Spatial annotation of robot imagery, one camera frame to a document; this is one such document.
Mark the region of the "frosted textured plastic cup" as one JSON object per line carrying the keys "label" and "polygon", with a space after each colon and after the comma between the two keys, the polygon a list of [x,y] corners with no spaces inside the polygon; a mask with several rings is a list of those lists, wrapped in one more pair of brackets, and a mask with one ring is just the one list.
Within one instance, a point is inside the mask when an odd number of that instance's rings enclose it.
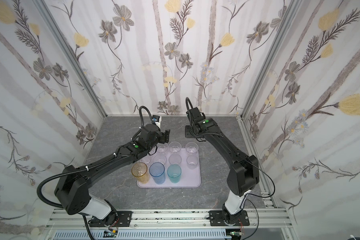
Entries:
{"label": "frosted textured plastic cup", "polygon": [[179,142],[171,142],[169,144],[169,151],[171,154],[177,154],[182,150],[182,145]]}

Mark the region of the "blue textured plastic cup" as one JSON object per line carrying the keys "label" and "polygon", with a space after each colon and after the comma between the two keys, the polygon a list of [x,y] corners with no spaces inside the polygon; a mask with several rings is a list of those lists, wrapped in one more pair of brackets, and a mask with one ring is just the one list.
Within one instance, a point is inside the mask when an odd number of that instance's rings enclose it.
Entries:
{"label": "blue textured plastic cup", "polygon": [[162,163],[153,163],[149,168],[149,173],[157,185],[161,185],[165,182],[165,166]]}

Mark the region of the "yellow transparent plastic cup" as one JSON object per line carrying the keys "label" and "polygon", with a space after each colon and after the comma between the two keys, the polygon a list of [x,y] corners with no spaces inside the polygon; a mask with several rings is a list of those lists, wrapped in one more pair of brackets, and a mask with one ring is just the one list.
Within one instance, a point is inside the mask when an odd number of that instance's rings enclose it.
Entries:
{"label": "yellow transparent plastic cup", "polygon": [[146,184],[150,180],[148,166],[145,163],[136,163],[131,169],[131,173],[139,183]]}

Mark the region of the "teal textured plastic cup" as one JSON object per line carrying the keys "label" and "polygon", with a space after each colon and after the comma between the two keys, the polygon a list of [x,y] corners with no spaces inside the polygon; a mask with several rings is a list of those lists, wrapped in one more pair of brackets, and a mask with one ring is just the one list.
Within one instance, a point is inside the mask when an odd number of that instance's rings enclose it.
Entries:
{"label": "teal textured plastic cup", "polygon": [[173,184],[177,184],[181,179],[182,169],[179,165],[170,165],[167,170],[168,177]]}

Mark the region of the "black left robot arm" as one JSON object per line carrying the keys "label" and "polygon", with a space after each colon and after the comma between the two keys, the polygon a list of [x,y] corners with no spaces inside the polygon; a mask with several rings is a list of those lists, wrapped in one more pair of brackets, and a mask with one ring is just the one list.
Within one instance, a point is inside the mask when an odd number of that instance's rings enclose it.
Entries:
{"label": "black left robot arm", "polygon": [[[113,207],[107,201],[92,197],[89,189],[116,170],[138,162],[157,144],[168,143],[169,140],[169,130],[161,132],[157,125],[147,124],[140,128],[136,137],[117,147],[109,156],[78,168],[70,165],[61,174],[43,180],[37,187],[37,195],[45,204],[65,209],[68,215],[92,215],[103,220],[113,211]],[[42,193],[43,186],[56,179],[59,181],[54,194],[58,203],[48,200]]]}

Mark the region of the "lilac plastic tray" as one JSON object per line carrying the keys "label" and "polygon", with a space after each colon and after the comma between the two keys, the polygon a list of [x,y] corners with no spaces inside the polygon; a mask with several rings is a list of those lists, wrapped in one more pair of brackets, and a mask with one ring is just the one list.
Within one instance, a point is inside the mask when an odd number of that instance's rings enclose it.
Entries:
{"label": "lilac plastic tray", "polygon": [[[178,152],[181,156],[182,160],[179,164],[182,173],[180,175],[180,180],[177,183],[173,183],[170,180],[170,177],[167,174],[168,168],[171,166],[170,156],[172,155],[170,151],[167,151],[164,156],[167,158],[167,162],[165,164],[165,181],[162,184],[157,184],[153,177],[149,174],[150,180],[146,184],[142,184],[139,181],[136,181],[137,186],[143,189],[158,189],[158,188],[197,188],[201,185],[201,171],[199,164],[199,153],[191,154],[186,151],[185,148],[182,148],[181,151]],[[187,159],[188,157],[196,158],[196,164],[192,167]]]}

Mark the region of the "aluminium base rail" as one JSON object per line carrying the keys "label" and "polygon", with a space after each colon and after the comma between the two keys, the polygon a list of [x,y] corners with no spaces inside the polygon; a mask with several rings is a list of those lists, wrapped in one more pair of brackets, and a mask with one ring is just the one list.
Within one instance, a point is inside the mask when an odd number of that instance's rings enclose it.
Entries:
{"label": "aluminium base rail", "polygon": [[114,226],[91,223],[92,218],[55,210],[42,234],[43,240],[88,240],[91,231],[107,230],[225,230],[231,240],[296,240],[298,236],[285,209],[245,209],[228,224],[221,210],[121,210]]}

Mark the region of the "aluminium corner post right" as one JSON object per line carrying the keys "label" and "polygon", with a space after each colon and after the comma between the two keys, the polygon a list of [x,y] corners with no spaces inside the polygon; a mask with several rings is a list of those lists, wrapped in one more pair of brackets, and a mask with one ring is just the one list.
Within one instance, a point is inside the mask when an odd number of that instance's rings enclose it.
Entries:
{"label": "aluminium corner post right", "polygon": [[244,116],[249,112],[250,107],[259,91],[259,88],[261,87],[266,74],[268,73],[272,62],[276,58],[281,45],[284,41],[284,38],[287,36],[287,32],[289,27],[292,25],[293,20],[300,8],[300,5],[303,1],[291,1],[289,7],[287,8],[284,18],[282,19],[280,23],[279,30],[271,44],[270,49],[267,52],[266,58],[263,61],[262,67],[259,70],[259,73],[257,75],[257,78],[255,79],[255,82],[253,86],[250,88],[248,98],[244,104],[244,109],[240,114],[240,118],[243,119]]}

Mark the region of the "aluminium corner post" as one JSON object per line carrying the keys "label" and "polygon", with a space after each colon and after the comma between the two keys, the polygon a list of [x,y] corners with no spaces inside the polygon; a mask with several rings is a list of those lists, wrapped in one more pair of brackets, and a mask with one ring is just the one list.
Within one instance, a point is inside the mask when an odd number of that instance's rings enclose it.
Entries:
{"label": "aluminium corner post", "polygon": [[82,68],[80,66],[80,63],[75,56],[74,50],[70,47],[66,37],[64,36],[64,34],[60,30],[59,26],[57,25],[55,19],[53,18],[53,15],[51,14],[50,10],[47,7],[46,2],[33,0],[33,3],[35,4],[39,14],[43,18],[47,27],[52,32],[53,37],[57,41],[60,49],[64,53],[65,57],[67,58],[71,67],[73,68],[74,72],[79,77],[81,84],[84,86],[84,89],[90,96],[91,100],[93,101],[93,103],[96,106],[97,110],[99,111],[100,115],[102,116],[102,118],[107,117],[108,115],[107,115],[105,109],[103,108],[103,106],[101,105],[99,99],[97,98],[95,91],[91,87],[89,80],[85,76],[84,71],[82,70]]}
{"label": "aluminium corner post", "polygon": [[244,104],[244,109],[240,114],[240,118],[243,119],[244,116],[249,112],[250,107],[259,91],[259,88],[261,87],[266,74],[268,73],[272,62],[276,58],[281,45],[284,41],[284,38],[287,36],[287,32],[289,27],[292,25],[293,20],[300,8],[300,5],[303,1],[291,1],[289,7],[287,8],[284,18],[282,19],[280,23],[279,30],[271,44],[270,49],[267,52],[266,58],[263,61],[262,67],[259,70],[259,73],[257,75],[257,78],[255,79],[255,82],[253,86],[250,88],[248,98]]}

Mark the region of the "aluminium corner post left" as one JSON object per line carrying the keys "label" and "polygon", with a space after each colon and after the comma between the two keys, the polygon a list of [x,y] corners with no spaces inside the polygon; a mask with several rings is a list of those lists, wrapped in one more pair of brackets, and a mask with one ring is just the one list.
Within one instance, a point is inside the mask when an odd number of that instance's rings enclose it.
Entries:
{"label": "aluminium corner post left", "polygon": [[47,27],[52,32],[53,37],[57,41],[60,49],[64,53],[65,57],[67,58],[71,67],[73,68],[74,72],[79,77],[81,84],[84,86],[84,89],[90,96],[91,100],[93,101],[93,103],[96,106],[97,110],[99,111],[100,115],[102,116],[102,118],[107,117],[108,115],[107,115],[105,109],[103,108],[103,106],[101,105],[99,99],[97,98],[95,91],[91,87],[89,80],[85,76],[84,71],[82,70],[82,68],[80,66],[80,63],[75,56],[74,50],[70,47],[66,37],[64,36],[64,34],[60,30],[59,26],[57,25],[55,19],[53,18],[53,15],[51,14],[50,10],[47,7],[46,2],[33,0],[33,3],[35,4],[39,14],[43,18]]}

